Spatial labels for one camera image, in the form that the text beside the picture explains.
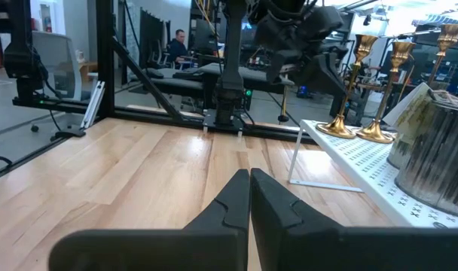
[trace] gold candlestick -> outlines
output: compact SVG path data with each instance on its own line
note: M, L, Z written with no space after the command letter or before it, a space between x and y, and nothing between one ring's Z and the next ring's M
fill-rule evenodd
M388 77L388 84L386 85L383 100L381 101L380 107L378 108L377 116L370 123L370 125L356 132L356 135L360 138L385 144L393 142L394 138L391 135L387 135L381 132L381 117L385 111L386 101L392 92L393 77L398 75L398 67L407 61L408 54L411 52L414 46L415 44L411 42L393 42L392 69L389 70L390 76Z
M348 98L353 91L353 84L355 83L356 76L358 75L358 70L362 66L362 60L370 54L371 46L378 39L378 37L372 35L356 35L356 45L353 53L355 54L356 61L353 64L353 72L350 77L350 83L348 84L347 95L343 100L341 105L340 112L336 118L331 123L320 123L316 125L318 131L325 134L336 136L343 139L354 139L356 134L347 129L344 126L344 109L346 108L346 103Z
M438 67L441 64L441 61L445 57L445 54L448 50L448 48L452 45L454 45L458 41L458 25L457 24L444 24L440 26L441 32L440 35L438 36L438 48L440 51L437 53L437 61L435 65L433 66L432 73L430 74L430 77L428 79L428 85L433 82L433 79L435 79L435 75L438 71Z

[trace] person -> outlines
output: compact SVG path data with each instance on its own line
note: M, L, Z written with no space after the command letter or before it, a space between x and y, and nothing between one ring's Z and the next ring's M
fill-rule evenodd
M170 43L169 43L169 57L167 58L167 61L169 62L181 62L184 61L184 59L181 56L187 56L188 52L187 49L185 48L184 45L184 40L185 40L185 33L184 30L178 29L176 31L176 38L174 38Z

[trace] shelf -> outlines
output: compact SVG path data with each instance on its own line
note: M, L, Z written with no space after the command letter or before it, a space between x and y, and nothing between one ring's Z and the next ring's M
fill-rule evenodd
M395 186L398 170L386 161L391 144L364 139L339 139L316 130L318 122L302 120L301 128L380 207L402 227L458 228L458 217L429 207Z

